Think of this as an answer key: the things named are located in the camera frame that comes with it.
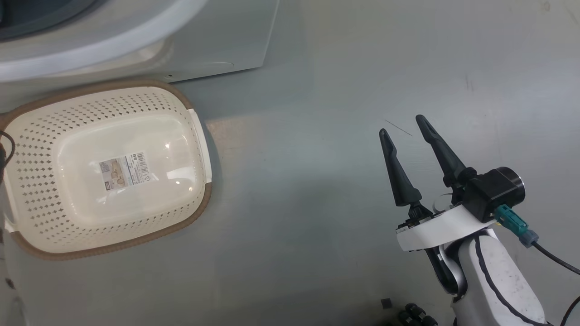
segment sticker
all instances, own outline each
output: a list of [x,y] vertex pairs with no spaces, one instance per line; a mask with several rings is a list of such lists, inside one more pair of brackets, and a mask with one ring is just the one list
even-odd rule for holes
[[100,162],[107,191],[152,181],[145,153],[134,153]]

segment green cable connector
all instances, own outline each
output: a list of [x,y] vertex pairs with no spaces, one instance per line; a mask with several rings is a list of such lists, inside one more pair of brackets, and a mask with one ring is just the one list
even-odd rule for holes
[[538,241],[536,232],[528,229],[528,223],[521,219],[509,206],[501,205],[495,210],[495,220],[503,227],[515,234],[520,242],[529,248],[532,243]]

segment washing machine door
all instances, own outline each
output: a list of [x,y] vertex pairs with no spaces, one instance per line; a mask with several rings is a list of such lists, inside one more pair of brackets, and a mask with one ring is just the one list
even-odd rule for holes
[[[74,2],[63,1],[69,6]],[[18,38],[0,40],[0,82],[59,74],[125,56],[172,35],[191,20],[206,2],[79,1],[82,6],[72,6],[76,12],[65,10],[68,15],[65,19],[59,21],[52,15],[51,24],[47,24],[45,17],[40,17],[47,25],[46,30],[28,29],[27,33],[15,35]],[[63,13],[63,8],[56,9]],[[3,23],[10,20],[6,17],[7,12],[4,7]],[[38,19],[33,23],[38,26]]]

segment washing machine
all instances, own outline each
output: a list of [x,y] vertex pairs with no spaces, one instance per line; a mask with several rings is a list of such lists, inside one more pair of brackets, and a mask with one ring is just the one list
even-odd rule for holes
[[0,113],[59,90],[260,67],[278,0],[0,0]]

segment washing machine door glass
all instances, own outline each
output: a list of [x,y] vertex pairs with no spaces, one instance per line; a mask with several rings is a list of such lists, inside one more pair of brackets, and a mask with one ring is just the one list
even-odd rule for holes
[[[33,2],[33,0],[0,1]],[[61,8],[72,6],[72,2],[76,1],[79,1],[79,5],[80,2],[91,3],[84,9],[88,12],[80,10],[76,15],[47,27],[49,30],[45,29],[40,33],[36,30],[28,36],[3,42],[0,40],[0,82],[59,74],[107,62],[143,49],[171,36],[190,21],[207,2],[207,0],[38,1],[60,2]],[[7,6],[4,6],[3,17],[8,16],[6,8]]]
[[46,31],[72,21],[105,0],[2,0],[0,41]]

